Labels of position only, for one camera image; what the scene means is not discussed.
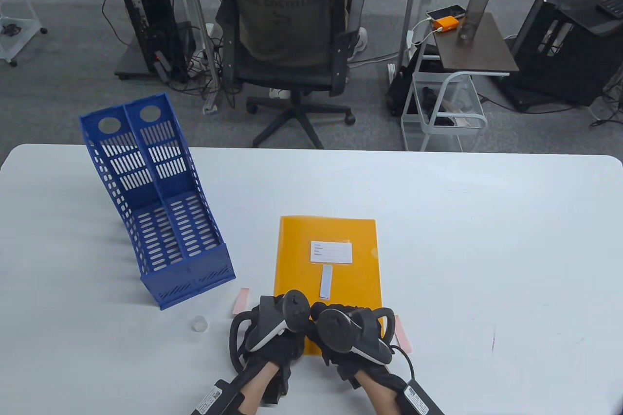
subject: white sneaker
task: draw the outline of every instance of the white sneaker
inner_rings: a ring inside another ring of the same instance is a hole
[[[269,90],[269,97],[271,99],[289,99],[290,91],[289,90],[274,90],[271,88],[271,90]]]
[[[354,59],[354,56],[359,52],[363,52],[367,47],[367,30],[365,28],[359,28],[359,40],[357,41],[356,46],[354,46],[354,50],[352,51],[352,55],[349,57],[347,61],[351,61]]]

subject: chair base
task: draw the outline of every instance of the chair base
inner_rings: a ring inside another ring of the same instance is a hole
[[[283,112],[274,119],[255,139],[253,139],[253,147],[259,147],[271,135],[285,125],[290,119],[297,119],[298,122],[311,139],[316,149],[324,149],[320,138],[314,131],[312,123],[307,118],[307,113],[344,113],[344,122],[347,125],[354,125],[355,117],[352,115],[350,107],[334,106],[331,104],[302,104],[300,91],[293,90],[290,100],[285,99],[265,99],[263,97],[249,97],[247,99],[247,112],[255,114],[258,107],[274,108],[275,110],[283,110]]]

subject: white table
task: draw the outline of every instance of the white table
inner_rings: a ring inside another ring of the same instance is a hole
[[[196,148],[238,278],[161,312],[82,146],[0,169],[0,413],[190,415],[234,371],[240,287],[272,292],[279,219],[376,219],[384,305],[446,415],[610,415],[623,396],[623,170],[605,156]],[[203,334],[191,319],[205,315]],[[407,377],[396,356],[392,370]],[[325,395],[320,397],[318,391]],[[263,414],[372,415],[319,358]]]

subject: black computer case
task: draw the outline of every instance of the black computer case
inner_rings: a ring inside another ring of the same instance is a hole
[[[516,39],[507,41],[520,71],[498,81],[520,111],[546,102],[590,106],[623,64],[623,35],[592,34],[560,6],[535,0]]]
[[[156,53],[171,65],[171,79],[187,81],[187,63],[196,44],[181,0],[123,0],[149,73],[156,75]]]

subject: pink paper strip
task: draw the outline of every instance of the pink paper strip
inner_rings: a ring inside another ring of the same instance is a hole
[[[238,293],[238,298],[236,298],[236,304],[234,305],[234,316],[238,313],[242,313],[249,308],[249,295],[251,294],[251,289],[240,289],[240,293]]]
[[[411,342],[409,342],[407,333],[405,333],[403,324],[398,315],[396,315],[396,330],[394,331],[394,335],[396,335],[396,339],[398,340],[398,346],[402,348],[405,353],[413,353]]]

